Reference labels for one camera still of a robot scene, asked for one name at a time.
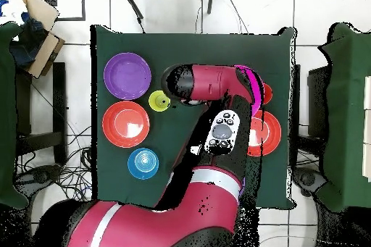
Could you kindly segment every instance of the red plate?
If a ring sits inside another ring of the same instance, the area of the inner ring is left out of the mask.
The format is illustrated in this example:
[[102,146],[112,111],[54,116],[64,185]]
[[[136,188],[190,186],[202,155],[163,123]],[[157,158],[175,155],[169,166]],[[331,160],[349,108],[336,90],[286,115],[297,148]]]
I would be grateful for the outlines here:
[[271,87],[264,83],[264,99],[263,99],[263,104],[267,104],[273,97],[273,92]]
[[277,148],[281,140],[281,126],[277,118],[269,112],[264,112],[263,121],[262,115],[263,111],[259,110],[251,118],[250,141],[247,149],[249,156],[261,156],[261,154],[266,156]]
[[131,148],[142,141],[149,132],[146,110],[132,101],[121,101],[111,105],[103,116],[103,132],[116,146]]

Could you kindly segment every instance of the plate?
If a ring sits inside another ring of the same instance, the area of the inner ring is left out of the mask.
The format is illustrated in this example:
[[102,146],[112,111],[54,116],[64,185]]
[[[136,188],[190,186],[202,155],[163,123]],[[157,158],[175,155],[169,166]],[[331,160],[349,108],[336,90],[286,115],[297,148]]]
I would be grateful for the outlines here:
[[272,100],[273,97],[273,92],[271,87],[264,83],[264,99],[263,99],[263,104],[267,104],[270,100]]
[[266,156],[273,152],[281,140],[281,126],[277,118],[269,112],[259,110],[251,118],[249,156]]
[[137,99],[149,88],[151,70],[139,55],[120,53],[112,57],[104,68],[104,83],[108,91],[119,99]]
[[102,121],[106,138],[114,145],[131,148],[146,138],[149,133],[149,118],[146,110],[132,101],[120,101],[111,105]]
[[153,177],[159,169],[159,158],[151,149],[136,149],[129,156],[128,169],[137,179],[149,179]]

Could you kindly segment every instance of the dark green cloth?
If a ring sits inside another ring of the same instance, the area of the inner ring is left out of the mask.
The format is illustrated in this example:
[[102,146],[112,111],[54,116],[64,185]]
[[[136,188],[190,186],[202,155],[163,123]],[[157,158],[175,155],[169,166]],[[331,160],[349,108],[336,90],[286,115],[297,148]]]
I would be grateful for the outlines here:
[[15,106],[15,64],[9,52],[10,41],[22,32],[13,22],[0,25],[0,203],[23,209],[26,197],[12,183],[17,143],[17,112]]
[[371,183],[362,176],[364,79],[371,75],[371,34],[337,24],[322,46],[332,67],[327,89],[329,137],[323,169],[329,183],[317,195],[339,212],[348,206],[371,208]]
[[[122,34],[96,26],[98,138],[98,198],[107,201],[154,206],[161,196],[172,165],[201,114],[201,106],[172,103],[165,112],[154,112],[149,95],[160,90],[164,70],[173,64],[247,65],[257,71],[273,90],[266,110],[282,127],[282,140],[275,151],[262,160],[261,187],[257,206],[290,209],[286,198],[288,165],[288,99],[291,76],[290,45],[295,35],[287,28],[280,35],[199,35],[199,34]],[[104,84],[104,67],[116,54],[133,52],[151,68],[148,91],[134,102],[148,113],[151,123],[147,138],[133,148],[118,148],[104,136],[101,121],[105,111],[119,100]],[[137,180],[128,171],[128,157],[137,148],[152,149],[159,157],[159,171],[149,180]],[[248,183],[259,182],[259,158],[246,165]]]

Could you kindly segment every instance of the blue cup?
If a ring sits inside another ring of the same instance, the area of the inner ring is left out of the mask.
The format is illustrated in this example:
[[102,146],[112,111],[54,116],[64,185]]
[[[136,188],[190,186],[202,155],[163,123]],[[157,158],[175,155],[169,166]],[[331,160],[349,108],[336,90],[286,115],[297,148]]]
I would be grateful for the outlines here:
[[151,149],[136,149],[129,156],[128,169],[137,179],[152,178],[159,169],[159,158]]

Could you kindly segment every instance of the blue object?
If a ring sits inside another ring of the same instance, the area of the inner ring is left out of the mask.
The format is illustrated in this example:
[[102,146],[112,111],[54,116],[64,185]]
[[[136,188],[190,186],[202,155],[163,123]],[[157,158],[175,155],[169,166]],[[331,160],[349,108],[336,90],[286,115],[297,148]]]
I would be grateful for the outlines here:
[[28,14],[28,12],[23,12],[23,13],[20,15],[20,17],[22,18],[22,21],[23,21],[24,23],[26,23],[27,20],[30,19],[30,15]]
[[8,0],[0,0],[0,16],[3,15],[3,13],[1,12],[1,7],[2,7],[4,4],[7,4],[7,3],[9,3]]
[[159,158],[152,150],[139,148],[129,156],[128,168],[135,178],[146,180],[153,177],[159,169]]

